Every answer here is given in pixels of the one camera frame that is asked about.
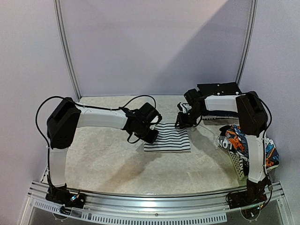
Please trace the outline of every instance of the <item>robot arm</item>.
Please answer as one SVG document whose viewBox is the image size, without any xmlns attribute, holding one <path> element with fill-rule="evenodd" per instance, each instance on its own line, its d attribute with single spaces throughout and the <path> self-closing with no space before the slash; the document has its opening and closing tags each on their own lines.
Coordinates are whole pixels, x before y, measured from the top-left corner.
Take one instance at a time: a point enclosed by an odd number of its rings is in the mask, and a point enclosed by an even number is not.
<svg viewBox="0 0 300 225">
<path fill-rule="evenodd" d="M 66 190 L 65 166 L 67 151 L 73 142 L 76 128 L 122 129 L 129 133 L 129 138 L 134 134 L 148 143 L 153 143 L 158 131 L 150 127 L 159 123 L 161 119 L 159 112 L 149 103 L 135 110 L 123 107 L 109 110 L 94 106 L 81 106 L 69 97 L 63 99 L 47 120 L 47 136 L 50 139 L 50 177 L 48 178 L 50 190 L 46 198 L 49 201 L 64 204 L 69 202 L 70 196 L 73 197 Z"/>
<path fill-rule="evenodd" d="M 253 202 L 257 193 L 270 183 L 266 176 L 263 147 L 267 113 L 255 92 L 242 94 L 235 83 L 199 84 L 198 88 L 199 91 L 192 89 L 184 94 L 188 106 L 178 106 L 180 112 L 176 124 L 180 128 L 190 128 L 196 126 L 197 119 L 202 116 L 215 112 L 237 113 L 248 143 L 247 202 Z"/>
</svg>

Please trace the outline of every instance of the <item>white backdrop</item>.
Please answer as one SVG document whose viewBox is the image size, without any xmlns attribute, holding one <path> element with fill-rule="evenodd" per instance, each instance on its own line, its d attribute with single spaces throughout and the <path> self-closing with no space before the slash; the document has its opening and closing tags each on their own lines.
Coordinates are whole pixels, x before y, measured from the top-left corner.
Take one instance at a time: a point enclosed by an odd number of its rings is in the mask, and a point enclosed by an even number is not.
<svg viewBox="0 0 300 225">
<path fill-rule="evenodd" d="M 47 162 L 35 127 L 38 106 L 52 95 L 75 96 L 52 1 L 11 0 L 0 7 L 0 224 L 20 224 L 25 198 Z M 59 100 L 45 104 L 39 124 Z"/>
<path fill-rule="evenodd" d="M 183 94 L 238 73 L 251 0 L 62 0 L 83 96 Z"/>
<path fill-rule="evenodd" d="M 300 1 L 258 1 L 242 91 L 255 90 L 269 106 L 268 136 L 278 149 L 281 181 L 296 225 L 300 224 Z"/>
</svg>

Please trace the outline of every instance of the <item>black and white striped towel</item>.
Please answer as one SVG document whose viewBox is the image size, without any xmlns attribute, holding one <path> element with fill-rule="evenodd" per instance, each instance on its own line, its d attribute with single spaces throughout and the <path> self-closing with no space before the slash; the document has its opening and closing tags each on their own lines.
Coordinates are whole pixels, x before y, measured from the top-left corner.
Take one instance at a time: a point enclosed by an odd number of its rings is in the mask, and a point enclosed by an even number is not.
<svg viewBox="0 0 300 225">
<path fill-rule="evenodd" d="M 153 144 L 144 144 L 144 151 L 190 151 L 187 129 L 175 127 L 175 123 L 159 123 L 154 127 L 158 130 L 157 139 Z"/>
</svg>

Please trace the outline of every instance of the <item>marble tabletop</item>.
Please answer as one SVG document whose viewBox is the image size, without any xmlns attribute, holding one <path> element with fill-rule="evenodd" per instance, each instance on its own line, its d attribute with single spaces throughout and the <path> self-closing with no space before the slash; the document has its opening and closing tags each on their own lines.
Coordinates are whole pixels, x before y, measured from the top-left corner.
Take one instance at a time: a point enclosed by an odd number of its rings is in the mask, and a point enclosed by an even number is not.
<svg viewBox="0 0 300 225">
<path fill-rule="evenodd" d="M 83 97 L 86 105 L 118 107 L 132 96 Z M 183 96 L 154 96 L 164 122 L 175 122 Z M 129 109 L 153 100 L 141 97 Z M 234 188 L 241 183 L 226 152 L 218 147 L 219 128 L 236 121 L 202 121 L 188 131 L 191 151 L 144 152 L 143 141 L 129 144 L 127 132 L 107 127 L 76 130 L 67 153 L 66 181 L 70 188 L 120 194 L 189 194 Z"/>
</svg>

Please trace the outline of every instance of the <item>wire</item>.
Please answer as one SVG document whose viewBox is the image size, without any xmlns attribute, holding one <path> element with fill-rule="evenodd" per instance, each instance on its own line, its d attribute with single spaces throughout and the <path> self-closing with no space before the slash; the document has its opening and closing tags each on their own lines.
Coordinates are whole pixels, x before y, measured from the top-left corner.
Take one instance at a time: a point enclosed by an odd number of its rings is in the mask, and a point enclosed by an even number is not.
<svg viewBox="0 0 300 225">
<path fill-rule="evenodd" d="M 195 126 L 193 126 L 193 127 L 197 127 L 201 123 L 202 117 L 203 117 L 203 115 L 201 115 L 199 122 Z"/>
<path fill-rule="evenodd" d="M 140 140 L 140 138 L 138 138 L 138 139 L 135 140 L 134 142 L 130 142 L 129 140 L 130 140 L 131 136 L 132 136 L 132 133 L 131 133 L 131 134 L 129 135 L 129 137 L 127 138 L 127 142 L 128 142 L 129 144 L 135 144 L 135 143 L 137 143 L 137 142 Z"/>
<path fill-rule="evenodd" d="M 65 215 L 69 216 L 69 215 L 71 215 L 71 212 L 72 212 L 72 210 L 66 208 L 64 205 L 62 205 L 61 208 L 60 208 L 60 213 L 61 214 L 65 214 Z"/>
<path fill-rule="evenodd" d="M 139 96 L 136 96 L 136 97 L 130 99 L 125 105 L 122 106 L 122 108 L 125 108 L 130 102 L 132 102 L 133 100 L 135 100 L 137 98 L 140 98 L 140 97 L 149 97 L 149 98 L 152 98 L 153 101 L 154 101 L 154 108 L 156 109 L 156 101 L 155 101 L 154 97 L 152 97 L 150 95 L 139 95 Z"/>
<path fill-rule="evenodd" d="M 229 199 L 228 199 L 228 196 L 230 195 L 230 194 L 232 194 L 233 192 L 237 192 L 237 193 L 240 193 L 240 191 L 238 191 L 238 190 L 235 190 L 235 191 L 231 191 L 231 192 L 229 192 L 227 195 L 226 195 L 226 197 L 225 197 L 225 200 L 226 200 L 226 202 L 229 204 Z"/>
<path fill-rule="evenodd" d="M 253 95 L 255 98 L 257 98 L 266 107 L 266 109 L 268 110 L 268 113 L 270 115 L 269 124 L 267 125 L 267 127 L 264 130 L 263 135 L 262 135 L 262 138 L 263 138 L 263 142 L 262 142 L 262 146 L 263 146 L 263 165 L 264 165 L 263 172 L 266 176 L 268 176 L 267 170 L 266 170 L 265 135 L 266 135 L 266 132 L 269 129 L 271 123 L 272 123 L 272 113 L 271 113 L 271 110 L 269 109 L 269 107 L 267 106 L 267 104 L 261 98 L 259 98 L 258 96 L 256 96 L 255 94 L 253 94 L 251 92 L 247 92 L 245 94 L 250 94 L 250 95 Z"/>
<path fill-rule="evenodd" d="M 271 192 L 270 192 L 270 197 L 269 197 L 268 201 L 263 203 L 259 210 L 262 210 L 264 207 L 266 207 L 269 204 L 269 202 L 271 201 L 271 198 L 272 198 L 272 194 L 273 194 L 273 190 L 271 190 Z"/>
<path fill-rule="evenodd" d="M 43 132 L 41 131 L 41 129 L 40 129 L 39 125 L 38 125 L 38 114 L 39 114 L 39 111 L 41 110 L 42 106 L 46 102 L 48 102 L 49 100 L 54 99 L 54 98 L 59 98 L 59 99 L 65 100 L 65 101 L 70 102 L 70 103 L 72 103 L 72 104 L 74 104 L 76 106 L 79 106 L 79 107 L 92 108 L 92 109 L 101 109 L 101 110 L 109 110 L 109 111 L 116 111 L 116 110 L 120 110 L 121 108 L 124 108 L 130 102 L 132 102 L 134 99 L 139 98 L 139 97 L 150 97 L 150 98 L 152 98 L 153 101 L 154 101 L 154 108 L 156 108 L 156 101 L 155 101 L 154 97 L 152 97 L 150 95 L 136 96 L 133 99 L 129 100 L 123 107 L 119 107 L 119 108 L 104 108 L 104 107 L 98 107 L 98 106 L 92 106 L 92 105 L 82 105 L 82 104 L 79 104 L 77 102 L 74 102 L 74 101 L 69 100 L 66 97 L 62 97 L 62 96 L 51 96 L 51 97 L 47 98 L 46 100 L 44 100 L 42 102 L 42 104 L 37 109 L 36 116 L 35 116 L 35 124 L 36 124 L 38 132 L 41 134 L 41 136 L 45 139 L 45 141 L 47 143 L 47 149 L 48 149 L 48 153 L 47 153 L 47 167 L 48 167 L 48 182 L 49 182 L 49 185 L 53 186 L 53 184 L 51 182 L 51 178 L 50 178 L 50 148 L 51 148 L 51 146 L 50 146 L 50 143 L 49 143 L 47 137 L 43 134 Z"/>
</svg>

